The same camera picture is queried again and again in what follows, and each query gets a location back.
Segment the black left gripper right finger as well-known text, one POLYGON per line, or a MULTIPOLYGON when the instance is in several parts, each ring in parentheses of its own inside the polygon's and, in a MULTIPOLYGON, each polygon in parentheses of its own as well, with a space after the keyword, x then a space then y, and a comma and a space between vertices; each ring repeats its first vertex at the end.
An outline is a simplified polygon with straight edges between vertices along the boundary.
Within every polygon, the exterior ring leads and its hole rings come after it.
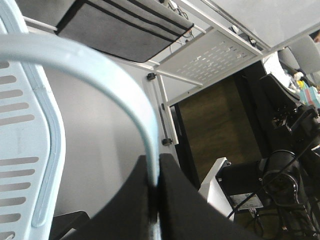
POLYGON ((164 240, 257 240, 198 193, 169 153, 159 156, 158 204, 164 240))

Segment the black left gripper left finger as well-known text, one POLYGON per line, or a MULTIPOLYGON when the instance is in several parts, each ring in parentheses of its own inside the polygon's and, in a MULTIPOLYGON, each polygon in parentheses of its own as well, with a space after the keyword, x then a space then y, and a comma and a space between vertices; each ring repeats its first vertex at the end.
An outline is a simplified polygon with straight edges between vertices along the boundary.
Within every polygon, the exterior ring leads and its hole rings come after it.
POLYGON ((147 240, 157 215, 157 190, 149 186, 147 158, 139 156, 115 196, 67 240, 147 240))

